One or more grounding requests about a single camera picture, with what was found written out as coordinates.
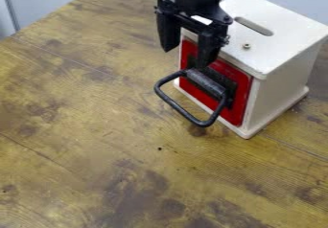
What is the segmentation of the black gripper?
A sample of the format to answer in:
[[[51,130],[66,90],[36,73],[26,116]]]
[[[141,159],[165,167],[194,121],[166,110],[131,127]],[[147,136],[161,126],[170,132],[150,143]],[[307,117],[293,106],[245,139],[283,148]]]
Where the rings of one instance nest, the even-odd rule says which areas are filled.
[[[221,8],[222,0],[158,0],[156,7],[161,45],[169,52],[180,45],[181,28],[197,33],[196,68],[204,69],[228,44],[233,20]]]

